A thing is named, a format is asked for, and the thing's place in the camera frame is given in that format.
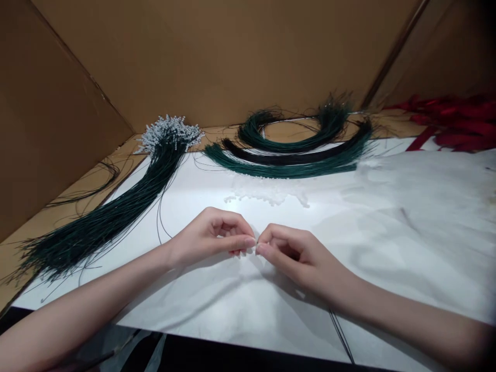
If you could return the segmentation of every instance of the dark green wire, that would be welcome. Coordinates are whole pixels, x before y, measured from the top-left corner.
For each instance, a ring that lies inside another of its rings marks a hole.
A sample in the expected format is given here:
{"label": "dark green wire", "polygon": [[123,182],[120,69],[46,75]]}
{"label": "dark green wire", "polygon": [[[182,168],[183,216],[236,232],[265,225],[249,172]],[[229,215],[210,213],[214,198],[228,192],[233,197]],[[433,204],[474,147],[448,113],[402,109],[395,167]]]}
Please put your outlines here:
{"label": "dark green wire", "polygon": [[261,110],[250,115],[240,126],[238,138],[248,147],[258,150],[276,153],[306,152],[332,142],[343,130],[349,113],[348,103],[330,97],[325,105],[319,107],[316,115],[300,117],[318,120],[320,128],[315,135],[298,142],[280,143],[264,138],[261,131],[267,125],[283,120],[282,114],[274,110]]}
{"label": "dark green wire", "polygon": [[17,270],[4,278],[18,280],[27,271],[43,272],[48,281],[73,273],[96,252],[109,249],[114,239],[130,228],[164,190],[185,154],[187,144],[166,143],[155,147],[143,178],[130,190],[65,226],[22,242]]}
{"label": "dark green wire", "polygon": [[334,173],[350,172],[356,169],[357,162],[367,150],[366,143],[370,139],[372,130],[364,135],[360,141],[340,154],[308,164],[298,165],[260,165],[244,161],[224,151],[219,144],[205,148],[205,155],[218,165],[236,173],[266,178],[308,178]]}

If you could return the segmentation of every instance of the forearm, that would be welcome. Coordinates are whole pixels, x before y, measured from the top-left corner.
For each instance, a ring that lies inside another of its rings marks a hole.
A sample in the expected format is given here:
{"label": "forearm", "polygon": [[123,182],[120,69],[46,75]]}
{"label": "forearm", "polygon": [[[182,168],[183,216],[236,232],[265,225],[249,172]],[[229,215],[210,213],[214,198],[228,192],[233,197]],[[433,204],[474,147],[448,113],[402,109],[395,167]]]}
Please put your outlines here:
{"label": "forearm", "polygon": [[386,331],[447,367],[473,366],[487,346],[491,327],[462,315],[410,300],[356,277],[348,314]]}
{"label": "forearm", "polygon": [[40,371],[62,361],[169,270],[167,245],[54,300],[0,337],[8,371]]}

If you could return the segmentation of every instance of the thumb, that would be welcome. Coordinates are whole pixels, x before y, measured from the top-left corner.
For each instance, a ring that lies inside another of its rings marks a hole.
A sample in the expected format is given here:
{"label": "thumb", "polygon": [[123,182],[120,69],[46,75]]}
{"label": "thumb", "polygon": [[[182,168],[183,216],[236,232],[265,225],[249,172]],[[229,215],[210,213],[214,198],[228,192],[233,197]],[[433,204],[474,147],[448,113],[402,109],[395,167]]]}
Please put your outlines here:
{"label": "thumb", "polygon": [[234,235],[215,240],[215,250],[217,252],[237,251],[254,247],[256,241],[250,235]]}
{"label": "thumb", "polygon": [[257,245],[257,253],[273,264],[278,270],[290,277],[294,282],[299,284],[299,272],[301,271],[301,263],[286,256],[279,249],[274,248],[270,244],[261,243]]}

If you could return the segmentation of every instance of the fingernail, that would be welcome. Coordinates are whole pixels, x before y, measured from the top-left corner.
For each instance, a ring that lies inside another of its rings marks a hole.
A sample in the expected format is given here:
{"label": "fingernail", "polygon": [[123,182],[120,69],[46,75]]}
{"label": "fingernail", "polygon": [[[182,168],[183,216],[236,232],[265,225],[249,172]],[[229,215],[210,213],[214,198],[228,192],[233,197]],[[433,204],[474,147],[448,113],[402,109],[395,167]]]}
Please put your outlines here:
{"label": "fingernail", "polygon": [[257,249],[256,249],[255,253],[257,255],[260,255],[260,254],[263,255],[266,252],[267,252],[267,245],[264,244],[264,243],[258,243],[257,244]]}
{"label": "fingernail", "polygon": [[255,246],[255,244],[256,244],[256,241],[254,238],[246,238],[244,240],[244,247],[245,248],[251,248],[251,247]]}

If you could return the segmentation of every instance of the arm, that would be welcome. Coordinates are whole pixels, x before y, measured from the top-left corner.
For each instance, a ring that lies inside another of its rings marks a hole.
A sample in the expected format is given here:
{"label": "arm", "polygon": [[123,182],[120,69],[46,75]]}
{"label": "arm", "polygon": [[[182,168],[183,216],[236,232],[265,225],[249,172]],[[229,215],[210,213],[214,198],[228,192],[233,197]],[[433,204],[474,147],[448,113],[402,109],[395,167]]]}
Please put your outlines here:
{"label": "arm", "polygon": [[491,326],[362,280],[309,231],[270,224],[258,242],[258,254],[333,308],[403,339],[447,367],[473,367],[487,345]]}
{"label": "arm", "polygon": [[55,366],[167,271],[215,253],[239,253],[255,245],[253,237],[241,215],[205,209],[167,243],[15,324],[0,336],[2,370],[43,371]]}

